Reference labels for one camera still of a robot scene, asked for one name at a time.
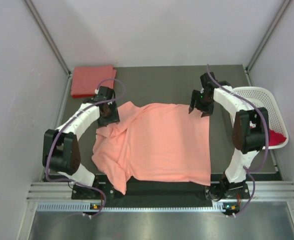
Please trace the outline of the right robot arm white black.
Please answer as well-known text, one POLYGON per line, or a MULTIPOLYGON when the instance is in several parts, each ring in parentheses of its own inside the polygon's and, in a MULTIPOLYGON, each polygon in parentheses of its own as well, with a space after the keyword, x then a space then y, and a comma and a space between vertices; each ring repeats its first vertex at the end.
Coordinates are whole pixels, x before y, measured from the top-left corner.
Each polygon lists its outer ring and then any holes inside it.
POLYGON ((233 124, 234 153, 231 162, 219 185, 209 187, 206 194, 214 201, 233 198, 244 191, 253 159, 261 150, 268 150, 268 111, 239 96, 228 82, 217 81, 212 72, 201 75, 200 81, 202 90, 192 92, 189 111, 197 109, 202 117, 209 117, 213 114, 214 105, 220 104, 231 116, 233 124))

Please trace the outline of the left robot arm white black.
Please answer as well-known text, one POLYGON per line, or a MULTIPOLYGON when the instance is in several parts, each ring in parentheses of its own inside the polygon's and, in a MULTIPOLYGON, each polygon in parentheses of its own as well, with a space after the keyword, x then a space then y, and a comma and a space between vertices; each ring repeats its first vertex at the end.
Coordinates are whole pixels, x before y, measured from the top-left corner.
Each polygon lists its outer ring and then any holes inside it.
POLYGON ((87 197, 104 199, 95 175, 81 164, 79 139, 94 122, 101 128, 119 121, 115 91, 99 86, 64 124, 45 132, 42 163, 46 180, 74 182, 87 197))

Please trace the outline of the salmon pink t shirt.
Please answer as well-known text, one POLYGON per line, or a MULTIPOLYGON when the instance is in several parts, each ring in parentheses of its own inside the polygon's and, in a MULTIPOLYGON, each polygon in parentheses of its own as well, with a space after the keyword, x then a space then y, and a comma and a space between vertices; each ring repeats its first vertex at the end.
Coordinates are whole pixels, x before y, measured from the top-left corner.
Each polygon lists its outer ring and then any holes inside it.
POLYGON ((120 122, 97 129, 92 161, 116 190, 127 181, 211 182, 210 118, 184 104, 127 102, 120 122))

